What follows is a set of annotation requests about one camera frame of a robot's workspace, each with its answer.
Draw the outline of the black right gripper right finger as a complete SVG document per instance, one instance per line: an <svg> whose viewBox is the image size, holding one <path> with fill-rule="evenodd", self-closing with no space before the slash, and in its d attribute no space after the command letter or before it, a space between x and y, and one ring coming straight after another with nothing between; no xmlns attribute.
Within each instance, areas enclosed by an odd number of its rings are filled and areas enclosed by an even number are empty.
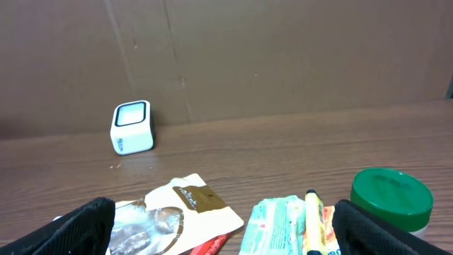
<svg viewBox="0 0 453 255"><path fill-rule="evenodd" d="M335 204L332 225L342 255L452 255L349 200Z"/></svg>

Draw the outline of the yellow highlighter pen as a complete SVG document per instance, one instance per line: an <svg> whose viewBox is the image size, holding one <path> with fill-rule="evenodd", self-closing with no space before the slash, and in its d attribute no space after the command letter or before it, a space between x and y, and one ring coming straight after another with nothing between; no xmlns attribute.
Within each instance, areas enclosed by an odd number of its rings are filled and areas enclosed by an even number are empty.
<svg viewBox="0 0 453 255"><path fill-rule="evenodd" d="M323 220L323 203L317 192L310 189L305 195L306 202L306 254L327 255L326 226Z"/></svg>

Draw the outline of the beige brown snack pouch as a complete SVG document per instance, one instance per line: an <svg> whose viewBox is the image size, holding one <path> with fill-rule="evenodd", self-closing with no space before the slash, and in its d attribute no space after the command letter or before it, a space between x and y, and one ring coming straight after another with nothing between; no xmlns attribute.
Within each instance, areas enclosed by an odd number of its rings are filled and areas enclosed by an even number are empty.
<svg viewBox="0 0 453 255"><path fill-rule="evenodd" d="M198 174L173 178L138 200L115 204L111 254L182 254L243 227Z"/></svg>

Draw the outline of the teal orange snack pack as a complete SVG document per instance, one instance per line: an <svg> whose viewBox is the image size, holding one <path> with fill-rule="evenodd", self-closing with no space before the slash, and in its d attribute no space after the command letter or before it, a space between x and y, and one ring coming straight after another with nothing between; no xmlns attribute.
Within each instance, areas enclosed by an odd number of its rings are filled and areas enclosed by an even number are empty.
<svg viewBox="0 0 453 255"><path fill-rule="evenodd" d="M295 195L254 205L239 255L302 255L305 207Z"/></svg>

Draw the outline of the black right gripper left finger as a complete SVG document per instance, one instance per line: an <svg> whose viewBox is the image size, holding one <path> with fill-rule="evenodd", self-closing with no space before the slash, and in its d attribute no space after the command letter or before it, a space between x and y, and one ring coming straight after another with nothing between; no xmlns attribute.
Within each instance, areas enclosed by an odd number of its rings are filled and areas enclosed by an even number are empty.
<svg viewBox="0 0 453 255"><path fill-rule="evenodd" d="M98 197L1 248L1 255L105 255L115 202Z"/></svg>

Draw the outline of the green lidded beige jar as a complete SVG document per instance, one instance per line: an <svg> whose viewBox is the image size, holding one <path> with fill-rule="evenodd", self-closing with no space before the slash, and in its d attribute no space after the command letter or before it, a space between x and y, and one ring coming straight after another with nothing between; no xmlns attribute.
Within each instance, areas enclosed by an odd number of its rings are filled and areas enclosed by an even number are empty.
<svg viewBox="0 0 453 255"><path fill-rule="evenodd" d="M394 169L365 169L353 179L350 201L398 228L424 238L434 197L418 179Z"/></svg>

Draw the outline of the white barcode scanner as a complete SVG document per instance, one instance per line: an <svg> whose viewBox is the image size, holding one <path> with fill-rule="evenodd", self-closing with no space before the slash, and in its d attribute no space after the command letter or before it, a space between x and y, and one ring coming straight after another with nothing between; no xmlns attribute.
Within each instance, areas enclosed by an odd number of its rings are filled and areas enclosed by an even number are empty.
<svg viewBox="0 0 453 255"><path fill-rule="evenodd" d="M110 139L121 156L152 149L155 144L151 104L146 100L122 103L113 113Z"/></svg>

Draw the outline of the red stick snack packet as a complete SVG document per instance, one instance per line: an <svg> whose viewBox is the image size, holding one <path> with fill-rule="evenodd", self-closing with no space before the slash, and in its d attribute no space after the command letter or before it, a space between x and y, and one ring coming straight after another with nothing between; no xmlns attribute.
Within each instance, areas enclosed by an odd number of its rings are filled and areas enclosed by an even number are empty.
<svg viewBox="0 0 453 255"><path fill-rule="evenodd" d="M232 233L219 235L192 249L190 255L217 255Z"/></svg>

